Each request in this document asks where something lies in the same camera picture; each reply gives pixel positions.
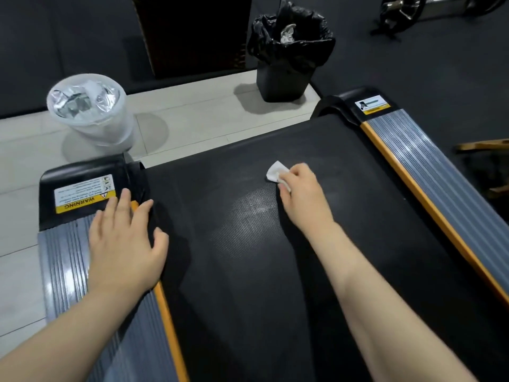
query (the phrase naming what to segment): trash can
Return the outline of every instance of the trash can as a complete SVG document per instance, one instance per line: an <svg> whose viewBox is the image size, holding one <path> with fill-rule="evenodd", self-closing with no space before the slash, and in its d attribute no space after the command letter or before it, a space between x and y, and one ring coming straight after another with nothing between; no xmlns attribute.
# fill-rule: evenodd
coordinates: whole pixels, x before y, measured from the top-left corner
<svg viewBox="0 0 509 382"><path fill-rule="evenodd" d="M300 98L335 42L323 16L287 0L281 0L277 16L256 18L247 50L258 58L257 86L264 101Z"/></svg>
<svg viewBox="0 0 509 382"><path fill-rule="evenodd" d="M80 74L61 80L46 98L50 115L100 149L102 154L129 150L135 118L127 111L126 93L113 79Z"/></svg>

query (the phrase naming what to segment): forearm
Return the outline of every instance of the forearm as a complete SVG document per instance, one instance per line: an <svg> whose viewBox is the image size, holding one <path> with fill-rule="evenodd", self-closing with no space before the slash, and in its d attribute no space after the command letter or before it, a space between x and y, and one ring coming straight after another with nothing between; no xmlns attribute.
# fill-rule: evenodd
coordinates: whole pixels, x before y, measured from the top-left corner
<svg viewBox="0 0 509 382"><path fill-rule="evenodd" d="M78 381L135 306L127 293L91 292L0 361L9 381Z"/></svg>
<svg viewBox="0 0 509 382"><path fill-rule="evenodd" d="M337 224L307 236L376 381L474 381Z"/></svg>

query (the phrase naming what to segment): white tissue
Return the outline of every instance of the white tissue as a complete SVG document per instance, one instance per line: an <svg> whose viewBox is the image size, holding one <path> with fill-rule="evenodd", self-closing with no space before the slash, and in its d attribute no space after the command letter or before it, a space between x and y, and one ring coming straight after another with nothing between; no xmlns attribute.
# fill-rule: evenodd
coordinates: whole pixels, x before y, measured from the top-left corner
<svg viewBox="0 0 509 382"><path fill-rule="evenodd" d="M288 192L292 192L288 184L279 178L279 173L288 173L289 169L284 166L281 162L276 161L267 171L267 179L272 182L282 183L288 189Z"/></svg>

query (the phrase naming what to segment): black trash can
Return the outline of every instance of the black trash can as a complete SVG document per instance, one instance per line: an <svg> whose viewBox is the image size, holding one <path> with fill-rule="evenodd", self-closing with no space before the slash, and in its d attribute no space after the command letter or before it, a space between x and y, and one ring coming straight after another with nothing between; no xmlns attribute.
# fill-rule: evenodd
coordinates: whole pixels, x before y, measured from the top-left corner
<svg viewBox="0 0 509 382"><path fill-rule="evenodd" d="M277 16L256 18L247 50L259 60L257 86L264 101L299 99L334 44L324 17L287 0L281 0Z"/></svg>

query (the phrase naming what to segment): sticker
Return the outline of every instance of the sticker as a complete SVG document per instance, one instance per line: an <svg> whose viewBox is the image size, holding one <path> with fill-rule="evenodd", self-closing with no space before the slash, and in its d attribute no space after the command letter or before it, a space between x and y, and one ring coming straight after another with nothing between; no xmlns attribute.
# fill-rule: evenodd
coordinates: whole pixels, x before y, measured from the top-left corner
<svg viewBox="0 0 509 382"><path fill-rule="evenodd" d="M55 190L55 211L57 214L82 206L95 204L115 196L113 176L108 174L88 181L78 182Z"/></svg>
<svg viewBox="0 0 509 382"><path fill-rule="evenodd" d="M390 108L390 104L385 101L380 95L373 96L372 98L360 100L355 102L355 105L361 109L364 114L369 115L373 112L385 110Z"/></svg>

